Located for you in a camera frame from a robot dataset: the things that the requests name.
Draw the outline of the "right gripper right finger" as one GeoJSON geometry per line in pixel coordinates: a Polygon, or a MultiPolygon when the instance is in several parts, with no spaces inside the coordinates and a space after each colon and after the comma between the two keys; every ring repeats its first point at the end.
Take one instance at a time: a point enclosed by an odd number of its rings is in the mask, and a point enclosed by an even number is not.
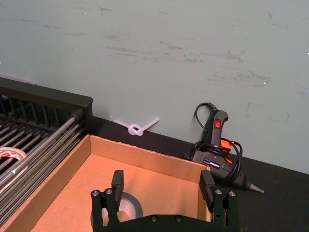
{"type": "Polygon", "coordinates": [[[215,187],[214,179],[208,170],[202,170],[199,189],[207,209],[211,214],[210,224],[214,227],[238,227],[239,213],[234,191],[223,191],[215,187]]]}

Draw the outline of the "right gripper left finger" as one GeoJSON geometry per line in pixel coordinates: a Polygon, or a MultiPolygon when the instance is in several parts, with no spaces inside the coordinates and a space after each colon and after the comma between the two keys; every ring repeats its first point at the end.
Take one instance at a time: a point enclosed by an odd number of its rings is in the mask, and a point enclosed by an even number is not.
{"type": "Polygon", "coordinates": [[[91,192],[92,201],[92,227],[104,227],[103,209],[108,213],[108,226],[117,226],[120,221],[117,216],[124,191],[124,171],[115,170],[111,187],[103,192],[98,189],[91,192]]]}

